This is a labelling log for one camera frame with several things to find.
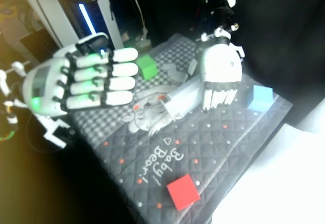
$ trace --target green wire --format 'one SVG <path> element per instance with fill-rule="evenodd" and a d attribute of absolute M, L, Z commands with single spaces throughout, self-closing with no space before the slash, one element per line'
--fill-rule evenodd
<path fill-rule="evenodd" d="M 15 131 L 10 131 L 7 136 L 5 137 L 0 137 L 0 141 L 6 141 L 11 139 L 15 135 Z"/>

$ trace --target red cube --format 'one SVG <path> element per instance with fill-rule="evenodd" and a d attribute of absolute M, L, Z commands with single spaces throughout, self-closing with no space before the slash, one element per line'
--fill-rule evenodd
<path fill-rule="evenodd" d="M 184 209 L 201 198 L 188 174 L 168 184 L 167 189 L 177 210 Z"/>

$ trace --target blue light strip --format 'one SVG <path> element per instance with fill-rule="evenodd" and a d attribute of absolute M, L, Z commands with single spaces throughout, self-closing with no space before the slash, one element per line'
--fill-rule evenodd
<path fill-rule="evenodd" d="M 87 11 L 86 11 L 85 6 L 84 6 L 83 4 L 79 4 L 79 8 L 80 8 L 80 11 L 81 11 L 83 17 L 84 17 L 85 20 L 86 20 L 86 23 L 87 23 L 87 25 L 88 25 L 88 27 L 89 27 L 89 29 L 90 29 L 91 34 L 92 34 L 92 35 L 96 34 L 96 31 L 95 31 L 95 29 L 94 29 L 94 27 L 93 27 L 93 25 L 92 25 L 92 22 L 91 22 L 91 20 L 90 20 L 90 18 L 89 18 L 89 16 L 88 16 L 88 13 L 87 13 Z"/>

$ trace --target quilted mat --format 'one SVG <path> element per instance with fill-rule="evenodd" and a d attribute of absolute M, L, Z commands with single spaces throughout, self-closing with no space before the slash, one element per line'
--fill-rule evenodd
<path fill-rule="evenodd" d="M 138 223 L 206 223 L 291 104 L 274 94 L 266 113 L 246 109 L 258 84 L 243 75 L 230 106 L 171 121 L 159 102 L 186 79 L 195 43 L 174 35 L 149 54 L 159 74 L 137 77 L 127 106 L 82 111 L 74 121 L 115 180 Z M 177 211 L 167 184 L 189 174 L 201 199 Z"/>

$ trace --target robotic hand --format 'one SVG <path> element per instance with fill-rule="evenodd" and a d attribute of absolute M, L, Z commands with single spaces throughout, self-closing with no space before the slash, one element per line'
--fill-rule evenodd
<path fill-rule="evenodd" d="M 230 42 L 231 34 L 219 27 L 213 35 L 202 35 L 202 41 L 212 38 L 213 44 L 202 49 L 201 80 L 204 86 L 202 109 L 216 109 L 219 104 L 230 105 L 237 93 L 238 82 L 242 79 L 242 47 Z"/>
<path fill-rule="evenodd" d="M 110 51 L 104 33 L 62 48 L 26 76 L 23 97 L 34 114 L 57 117 L 71 111 L 125 105 L 138 72 L 134 48 Z"/>

